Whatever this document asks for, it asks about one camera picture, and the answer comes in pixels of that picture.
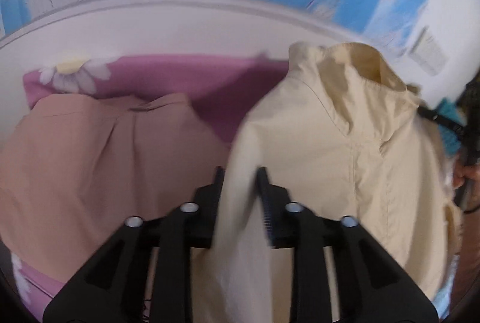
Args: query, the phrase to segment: cream jacket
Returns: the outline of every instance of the cream jacket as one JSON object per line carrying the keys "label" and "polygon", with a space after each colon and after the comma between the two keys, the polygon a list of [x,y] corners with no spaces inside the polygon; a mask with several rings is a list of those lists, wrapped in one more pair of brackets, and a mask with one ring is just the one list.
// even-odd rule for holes
{"label": "cream jacket", "polygon": [[234,142],[214,247],[194,261],[196,321],[289,320],[291,251],[268,247],[251,192],[258,166],[317,215],[359,218],[432,299],[455,248],[456,214],[419,98],[367,45],[297,43],[289,54],[286,79]]}

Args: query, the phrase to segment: flower pattern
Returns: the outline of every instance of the flower pattern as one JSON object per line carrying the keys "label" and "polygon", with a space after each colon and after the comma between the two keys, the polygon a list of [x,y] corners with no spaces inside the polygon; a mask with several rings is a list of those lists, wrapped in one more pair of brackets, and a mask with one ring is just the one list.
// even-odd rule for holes
{"label": "flower pattern", "polygon": [[55,67],[42,68],[39,81],[43,85],[51,82],[53,88],[62,93],[93,95],[97,92],[95,79],[110,79],[111,72],[108,64],[113,61],[92,59],[87,62],[65,62]]}
{"label": "flower pattern", "polygon": [[11,265],[13,267],[13,276],[17,284],[18,294],[22,299],[23,303],[27,305],[31,304],[30,300],[30,285],[28,284],[27,279],[23,276],[22,270],[22,261],[15,254],[11,254]]}

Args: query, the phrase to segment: clothing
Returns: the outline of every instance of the clothing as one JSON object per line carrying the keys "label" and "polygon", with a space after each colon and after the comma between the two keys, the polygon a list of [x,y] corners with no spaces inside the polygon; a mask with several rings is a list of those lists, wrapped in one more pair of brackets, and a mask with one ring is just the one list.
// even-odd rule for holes
{"label": "clothing", "polygon": [[0,155],[1,238],[66,282],[127,217],[151,220],[189,201],[227,155],[182,94],[146,104],[51,95]]}
{"label": "clothing", "polygon": [[286,79],[233,144],[214,247],[196,262],[195,321],[289,320],[291,252],[268,247],[251,192],[258,166],[317,215],[357,217],[432,299],[456,248],[456,211],[420,99],[367,45],[298,43],[289,53]]}

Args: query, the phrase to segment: metal screw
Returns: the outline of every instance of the metal screw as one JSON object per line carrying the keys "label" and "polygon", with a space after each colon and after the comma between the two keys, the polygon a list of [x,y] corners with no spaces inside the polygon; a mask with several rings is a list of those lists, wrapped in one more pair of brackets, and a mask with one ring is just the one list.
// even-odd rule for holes
{"label": "metal screw", "polygon": [[194,202],[186,202],[182,204],[180,210],[185,213],[194,213],[198,211],[198,205]]}
{"label": "metal screw", "polygon": [[345,227],[356,227],[359,223],[359,221],[353,217],[353,216],[344,216],[342,217],[342,225],[345,226]]}
{"label": "metal screw", "polygon": [[129,217],[127,220],[125,220],[125,225],[131,228],[140,227],[142,224],[143,224],[143,219],[138,216],[132,216],[132,217]]}
{"label": "metal screw", "polygon": [[300,205],[298,202],[290,202],[287,205],[285,205],[285,209],[287,212],[290,212],[290,213],[298,213],[303,210],[303,206]]}

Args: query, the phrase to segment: pink fabric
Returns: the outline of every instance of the pink fabric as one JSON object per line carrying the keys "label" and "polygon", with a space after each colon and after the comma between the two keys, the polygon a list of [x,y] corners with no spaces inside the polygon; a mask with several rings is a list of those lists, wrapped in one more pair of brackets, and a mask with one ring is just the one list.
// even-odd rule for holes
{"label": "pink fabric", "polygon": [[[122,57],[108,68],[109,80],[94,78],[95,98],[135,95],[152,101],[184,93],[199,117],[230,143],[246,113],[285,77],[289,66],[287,61],[262,56],[155,55]],[[23,77],[31,108],[47,95],[59,93],[52,84],[41,84],[39,78],[39,71]]]}
{"label": "pink fabric", "polygon": [[42,321],[46,306],[63,288],[63,283],[55,281],[46,275],[21,262],[15,267],[15,278],[22,302],[39,321]]}

